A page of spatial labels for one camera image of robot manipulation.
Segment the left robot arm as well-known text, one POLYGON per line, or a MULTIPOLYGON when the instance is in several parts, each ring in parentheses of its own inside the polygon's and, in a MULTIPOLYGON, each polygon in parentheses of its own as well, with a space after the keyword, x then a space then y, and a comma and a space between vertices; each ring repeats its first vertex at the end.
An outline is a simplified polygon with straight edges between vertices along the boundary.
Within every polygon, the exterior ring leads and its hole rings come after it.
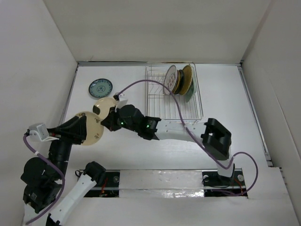
POLYGON ((27 129, 23 141, 35 155, 24 166, 21 180, 26 183, 23 201, 25 216, 34 211, 24 225, 47 214, 47 226, 65 225, 69 215, 81 199, 94 186, 105 181, 106 169, 93 161, 82 170, 76 185, 61 200, 65 188, 65 174, 73 145, 93 145, 102 137, 104 127, 99 116, 92 112, 80 112, 65 123, 48 129, 44 123, 36 123, 27 129))

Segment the glossy black round plate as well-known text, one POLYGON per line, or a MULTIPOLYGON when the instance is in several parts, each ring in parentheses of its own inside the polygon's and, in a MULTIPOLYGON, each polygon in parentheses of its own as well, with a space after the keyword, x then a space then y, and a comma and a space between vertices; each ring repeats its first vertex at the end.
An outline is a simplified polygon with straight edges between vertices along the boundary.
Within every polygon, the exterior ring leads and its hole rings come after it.
POLYGON ((185 83, 185 74, 183 70, 179 70, 179 73, 180 73, 180 80, 179 80, 178 94, 181 95, 181 91, 185 83))

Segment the white plate with red characters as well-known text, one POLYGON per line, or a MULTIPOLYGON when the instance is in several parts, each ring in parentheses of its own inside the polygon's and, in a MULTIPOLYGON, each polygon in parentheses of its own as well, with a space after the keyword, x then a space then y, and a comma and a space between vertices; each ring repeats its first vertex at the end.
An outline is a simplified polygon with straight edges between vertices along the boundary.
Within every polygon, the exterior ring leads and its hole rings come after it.
POLYGON ((164 94, 169 95, 171 91, 174 91, 176 84, 178 81, 178 72, 175 65, 171 65, 166 72, 165 78, 164 78, 164 94))

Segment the round bamboo woven plate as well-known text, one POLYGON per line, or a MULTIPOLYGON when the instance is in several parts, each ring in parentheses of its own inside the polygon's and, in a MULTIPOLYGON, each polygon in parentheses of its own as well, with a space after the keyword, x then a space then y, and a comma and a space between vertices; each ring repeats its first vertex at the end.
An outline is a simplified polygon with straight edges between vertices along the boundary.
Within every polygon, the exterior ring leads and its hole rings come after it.
POLYGON ((184 84, 183 87, 181 89, 180 95, 185 95, 192 83, 193 80, 193 75, 192 75, 192 67, 191 65, 186 65, 183 68, 183 73, 184 73, 184 84))

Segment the gold and black round plate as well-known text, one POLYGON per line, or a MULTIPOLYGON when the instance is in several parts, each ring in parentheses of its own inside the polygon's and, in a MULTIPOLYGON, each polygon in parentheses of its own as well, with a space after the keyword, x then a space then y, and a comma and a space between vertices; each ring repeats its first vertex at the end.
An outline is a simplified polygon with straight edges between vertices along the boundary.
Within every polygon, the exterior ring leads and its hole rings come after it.
POLYGON ((175 87, 174 87, 174 89, 173 89, 173 94, 174 94, 174 95, 177 95, 177 94, 179 94, 179 92, 180 92, 180 84, 181 84, 181 80, 182 80, 182 76, 181 76, 180 71, 178 70, 178 71, 177 71, 177 82, 176 82, 176 85, 175 85, 175 87))

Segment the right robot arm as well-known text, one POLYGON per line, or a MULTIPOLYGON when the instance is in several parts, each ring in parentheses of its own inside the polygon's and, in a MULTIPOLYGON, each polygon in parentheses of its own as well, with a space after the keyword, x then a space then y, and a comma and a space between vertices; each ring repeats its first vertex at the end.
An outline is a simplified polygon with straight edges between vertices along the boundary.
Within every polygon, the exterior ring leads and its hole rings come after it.
POLYGON ((93 112, 109 131, 121 128, 133 131, 146 140, 181 140, 198 144, 217 164, 217 179, 222 185, 234 180, 235 164, 230 154, 231 132, 215 118, 196 124, 177 123, 144 116, 133 105, 119 109, 94 105, 93 112))

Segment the light green rectangular plate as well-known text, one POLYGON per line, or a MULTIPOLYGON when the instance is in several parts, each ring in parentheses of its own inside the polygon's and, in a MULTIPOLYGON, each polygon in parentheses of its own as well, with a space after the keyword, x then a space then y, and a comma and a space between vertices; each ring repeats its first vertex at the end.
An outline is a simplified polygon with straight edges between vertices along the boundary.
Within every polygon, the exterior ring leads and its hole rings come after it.
POLYGON ((192 81, 191 85, 190 85, 190 87, 188 89, 188 91, 184 95, 184 100, 185 100, 186 103, 188 103, 191 100, 191 98, 193 97, 194 93, 195 93, 194 92, 194 81, 192 81))

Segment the blue patterned round plate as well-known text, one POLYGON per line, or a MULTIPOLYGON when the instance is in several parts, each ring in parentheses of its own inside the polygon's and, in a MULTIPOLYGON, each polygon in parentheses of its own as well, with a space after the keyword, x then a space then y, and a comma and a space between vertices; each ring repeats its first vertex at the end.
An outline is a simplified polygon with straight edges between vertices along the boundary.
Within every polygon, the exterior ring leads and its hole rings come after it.
POLYGON ((89 94, 94 98, 107 97, 112 90, 112 82, 105 78, 94 80, 88 87, 89 94))

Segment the beige round plate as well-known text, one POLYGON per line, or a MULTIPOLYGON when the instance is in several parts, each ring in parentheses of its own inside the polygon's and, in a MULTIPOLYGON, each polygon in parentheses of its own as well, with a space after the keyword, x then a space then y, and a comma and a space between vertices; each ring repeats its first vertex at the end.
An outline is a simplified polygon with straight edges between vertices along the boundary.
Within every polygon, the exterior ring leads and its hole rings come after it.
POLYGON ((104 132, 99 116, 89 111, 77 113, 75 116, 77 120, 73 143, 87 146, 98 142, 104 132))

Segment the cream plate with black patch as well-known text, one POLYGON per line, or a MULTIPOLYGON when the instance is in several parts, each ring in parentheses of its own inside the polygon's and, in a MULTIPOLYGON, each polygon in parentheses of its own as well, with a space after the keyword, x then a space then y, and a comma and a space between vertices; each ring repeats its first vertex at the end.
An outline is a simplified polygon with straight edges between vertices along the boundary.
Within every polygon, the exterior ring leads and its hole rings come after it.
POLYGON ((116 107, 117 101, 112 97, 104 97, 93 105, 93 113, 98 115, 100 120, 104 120, 110 113, 112 107, 116 107))

